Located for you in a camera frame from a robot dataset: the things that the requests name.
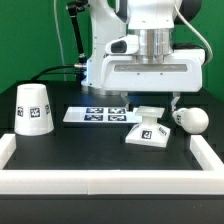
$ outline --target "upside-down cup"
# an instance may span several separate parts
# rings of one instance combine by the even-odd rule
[[[17,87],[15,132],[44,135],[54,129],[46,86],[23,84]]]

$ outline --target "black sticker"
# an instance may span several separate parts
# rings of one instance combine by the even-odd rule
[[[181,125],[181,116],[177,115],[177,123]]]
[[[127,121],[127,117],[125,115],[109,115],[108,121]]]
[[[124,108],[109,108],[109,114],[126,114],[126,110]]]
[[[165,135],[165,136],[167,135],[167,132],[163,128],[160,127],[159,130],[163,135]]]
[[[45,110],[46,110],[46,114],[49,114],[51,112],[49,104],[45,106]]]
[[[30,118],[39,118],[40,117],[40,108],[30,108]]]
[[[18,107],[17,108],[17,115],[20,117],[23,117],[23,107]]]
[[[85,115],[84,121],[103,121],[103,115]]]
[[[87,108],[86,113],[88,114],[102,114],[103,108]]]
[[[150,140],[152,138],[152,131],[143,130],[142,139]]]

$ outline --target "black table surface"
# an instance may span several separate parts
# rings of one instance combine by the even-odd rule
[[[172,119],[171,94],[130,94],[136,107],[165,108],[158,122],[169,127],[171,135],[167,147],[158,148],[126,144],[125,137],[133,124],[63,122],[69,106],[122,107],[124,103],[120,96],[85,93],[76,82],[43,83],[48,91],[54,131],[34,137],[16,135],[16,151],[4,169],[201,169],[189,150],[190,135]],[[16,83],[0,94],[0,137],[4,133],[14,133],[19,84],[22,83]],[[181,94],[178,108],[181,107],[200,107],[207,112],[210,123],[202,136],[224,160],[224,104],[202,89],[198,93]],[[0,218],[2,223],[16,223],[15,219],[17,223],[25,223],[24,220],[41,223],[42,219],[44,223],[223,223],[223,199],[223,196],[212,195],[1,195]]]

